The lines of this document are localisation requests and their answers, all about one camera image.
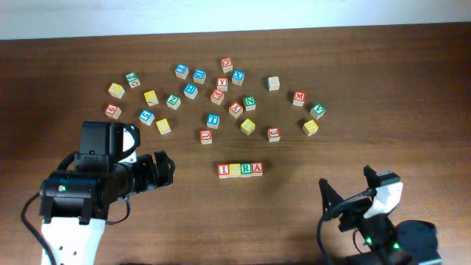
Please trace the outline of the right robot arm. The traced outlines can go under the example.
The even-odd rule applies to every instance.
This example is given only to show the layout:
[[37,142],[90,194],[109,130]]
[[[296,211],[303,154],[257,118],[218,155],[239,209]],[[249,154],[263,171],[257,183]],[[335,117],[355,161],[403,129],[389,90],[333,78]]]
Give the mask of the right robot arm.
[[394,172],[377,172],[364,167],[367,189],[349,198],[340,194],[324,178],[319,180],[322,217],[316,228],[316,241],[327,264],[333,259],[321,238],[322,224],[339,220],[341,232],[353,231],[353,241],[361,234],[368,252],[344,259],[346,264],[442,264],[436,225],[406,220],[394,225],[389,214],[398,206],[403,182]]

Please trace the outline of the yellow letter C block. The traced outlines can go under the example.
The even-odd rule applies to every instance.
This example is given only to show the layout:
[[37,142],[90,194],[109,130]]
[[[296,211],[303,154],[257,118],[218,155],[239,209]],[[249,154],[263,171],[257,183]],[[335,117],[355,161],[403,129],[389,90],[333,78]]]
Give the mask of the yellow letter C block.
[[241,176],[241,164],[240,163],[231,163],[229,165],[230,177],[240,177]]

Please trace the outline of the green letter R block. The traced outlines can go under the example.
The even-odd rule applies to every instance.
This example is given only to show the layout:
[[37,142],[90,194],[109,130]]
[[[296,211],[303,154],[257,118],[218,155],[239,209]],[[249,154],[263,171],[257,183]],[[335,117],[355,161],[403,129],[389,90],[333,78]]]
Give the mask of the green letter R block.
[[251,176],[252,176],[252,164],[242,163],[241,164],[241,177],[251,177]]

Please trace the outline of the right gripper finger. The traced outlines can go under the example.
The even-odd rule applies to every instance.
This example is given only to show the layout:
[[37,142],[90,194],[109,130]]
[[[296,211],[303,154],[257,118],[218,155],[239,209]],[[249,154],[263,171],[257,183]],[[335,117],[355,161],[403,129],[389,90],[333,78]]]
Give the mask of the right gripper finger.
[[367,181],[367,185],[369,188],[376,188],[377,185],[377,172],[372,169],[369,165],[364,167],[364,176]]
[[319,180],[319,189],[322,196],[322,218],[324,221],[337,218],[339,209],[344,203],[344,199],[324,178]]

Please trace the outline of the red letter I block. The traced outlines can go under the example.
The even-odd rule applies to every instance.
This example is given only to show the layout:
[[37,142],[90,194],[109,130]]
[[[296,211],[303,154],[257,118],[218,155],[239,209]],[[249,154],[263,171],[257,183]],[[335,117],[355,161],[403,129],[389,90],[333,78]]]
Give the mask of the red letter I block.
[[217,169],[218,169],[218,176],[220,179],[230,177],[230,165],[229,164],[219,164],[217,166]]

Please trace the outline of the blue letter T block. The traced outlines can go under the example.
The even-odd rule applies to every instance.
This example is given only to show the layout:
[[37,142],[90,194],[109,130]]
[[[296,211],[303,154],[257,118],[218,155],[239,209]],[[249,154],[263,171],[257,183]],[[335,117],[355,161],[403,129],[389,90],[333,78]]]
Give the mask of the blue letter T block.
[[208,118],[206,121],[207,127],[212,128],[212,129],[218,129],[219,128],[219,123],[220,123],[220,116],[209,113]]

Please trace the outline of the red letter A block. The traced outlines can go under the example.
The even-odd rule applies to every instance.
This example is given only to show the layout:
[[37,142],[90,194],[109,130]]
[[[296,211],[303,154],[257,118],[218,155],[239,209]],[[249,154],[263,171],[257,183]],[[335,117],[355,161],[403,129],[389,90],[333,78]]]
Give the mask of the red letter A block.
[[263,163],[262,162],[252,162],[252,176],[262,176],[263,175]]

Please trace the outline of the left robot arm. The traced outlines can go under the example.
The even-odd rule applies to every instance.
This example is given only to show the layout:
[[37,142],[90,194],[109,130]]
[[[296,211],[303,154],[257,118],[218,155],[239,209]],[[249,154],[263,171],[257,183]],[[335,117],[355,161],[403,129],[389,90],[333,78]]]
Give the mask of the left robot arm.
[[140,143],[132,124],[82,123],[79,150],[40,187],[43,264],[93,264],[110,205],[172,184],[174,161],[164,151],[136,155]]

